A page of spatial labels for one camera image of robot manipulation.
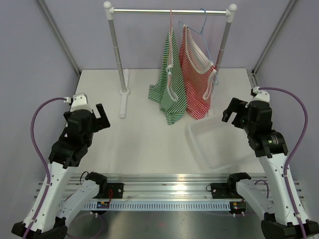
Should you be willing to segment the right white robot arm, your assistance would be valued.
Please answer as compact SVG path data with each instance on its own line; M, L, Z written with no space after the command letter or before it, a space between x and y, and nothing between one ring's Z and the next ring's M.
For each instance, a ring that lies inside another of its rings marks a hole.
M249 146L262 165L272 200L263 195L247 173L235 173L227 179L226 191L241 196L261 220L267 239L306 239L319 233L319 224L309 219L299 200L294 181L286 164L288 148L283 135L272 129L272 109L268 102L245 102L233 98L223 112L222 121L247 133Z

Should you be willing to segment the green striped tank top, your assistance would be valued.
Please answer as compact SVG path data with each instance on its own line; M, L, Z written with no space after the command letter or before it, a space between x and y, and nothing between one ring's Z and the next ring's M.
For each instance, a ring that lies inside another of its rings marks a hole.
M159 103L168 125L175 124L186 112L186 92L173 28L166 35L159 78L150 85L148 98Z

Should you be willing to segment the red striped tank top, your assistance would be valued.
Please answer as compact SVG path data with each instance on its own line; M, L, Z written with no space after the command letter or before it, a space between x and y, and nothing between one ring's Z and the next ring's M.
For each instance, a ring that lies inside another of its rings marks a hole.
M183 25L179 61L186 90L186 111L194 119L202 119L210 110L217 71L193 40L187 25Z

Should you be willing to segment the pink wire hanger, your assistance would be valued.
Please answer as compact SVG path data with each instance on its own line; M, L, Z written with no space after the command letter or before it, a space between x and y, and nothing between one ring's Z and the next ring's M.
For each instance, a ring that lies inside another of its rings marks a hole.
M168 86L171 85L171 75L172 75L172 9L170 9L170 25L169 25L169 58L168 58L168 65L167 65L167 74L168 74Z

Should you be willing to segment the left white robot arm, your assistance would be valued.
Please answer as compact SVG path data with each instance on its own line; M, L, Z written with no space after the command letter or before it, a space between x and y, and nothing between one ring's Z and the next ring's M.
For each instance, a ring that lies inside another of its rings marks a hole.
M23 239L63 239L86 203L108 195L107 177L91 172L81 187L61 203L73 172L92 144L93 134L110 127L103 105L97 104L96 108L98 118L84 107L64 113L67 127L51 148L39 195L28 216L13 225L12 234Z

